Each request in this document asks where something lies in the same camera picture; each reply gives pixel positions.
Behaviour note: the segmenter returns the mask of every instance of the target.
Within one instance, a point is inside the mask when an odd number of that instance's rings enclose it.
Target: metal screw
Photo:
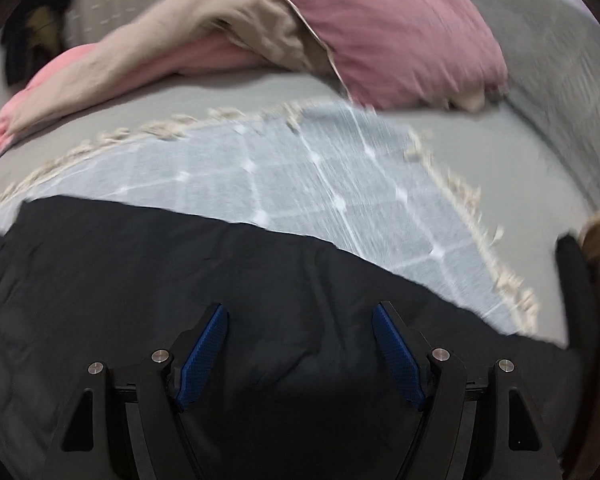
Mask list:
[[[514,364],[508,359],[501,359],[498,361],[498,366],[500,367],[500,370],[507,373],[512,372],[515,368]]]
[[[431,355],[438,361],[446,361],[449,359],[449,352],[447,352],[444,348],[436,348]]]
[[[88,370],[91,375],[99,374],[101,371],[104,370],[104,364],[98,362],[91,363],[89,365]]]
[[[169,352],[166,350],[156,350],[151,354],[151,361],[154,363],[162,363],[169,358]]]

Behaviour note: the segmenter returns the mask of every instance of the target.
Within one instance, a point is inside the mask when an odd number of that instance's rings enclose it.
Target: white grid pattern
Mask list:
[[[516,331],[469,229],[419,161],[412,141],[344,102],[283,117],[219,121],[176,141],[126,142],[0,205],[0,231],[25,197],[72,194],[250,222],[312,235],[422,283]]]

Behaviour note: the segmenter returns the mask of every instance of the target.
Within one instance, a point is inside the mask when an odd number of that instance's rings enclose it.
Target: pink blanket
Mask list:
[[[92,43],[76,46],[56,57],[29,81],[24,90],[14,95],[2,107],[2,110],[0,110],[0,155],[9,148],[14,140],[19,140],[19,138],[16,139],[14,136],[8,135],[7,131],[14,112],[26,101],[33,89],[42,85],[65,67],[82,59],[96,45],[96,43]],[[248,68],[267,64],[270,63],[262,56],[231,43],[224,33],[213,31],[199,40],[177,47],[171,52],[137,67],[113,88],[101,94],[97,101],[103,103],[174,73],[193,76],[219,70]]]

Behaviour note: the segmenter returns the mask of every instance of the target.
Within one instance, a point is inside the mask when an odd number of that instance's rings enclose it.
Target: blue gripper pad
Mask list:
[[[229,326],[227,310],[219,305],[193,347],[180,373],[180,391],[175,397],[181,410],[200,398]]]
[[[426,396],[420,387],[420,368],[382,305],[375,307],[371,324],[401,396],[422,409]]]

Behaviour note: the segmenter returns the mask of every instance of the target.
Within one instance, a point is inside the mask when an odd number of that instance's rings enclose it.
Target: gray bed sheet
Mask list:
[[[173,76],[68,117],[7,152],[0,159],[0,193],[102,131],[134,128],[172,114],[205,118],[209,108],[249,112],[334,95],[327,83],[304,74],[256,70],[195,80]],[[431,131],[426,144],[437,163],[482,188],[483,224],[504,227],[496,252],[535,290],[541,303],[538,337],[566,343],[554,244],[563,232],[579,230],[591,211],[557,157],[506,104],[474,116],[431,109],[387,115],[416,131]]]
[[[500,44],[507,101],[600,208],[600,24],[565,0],[471,0]]]

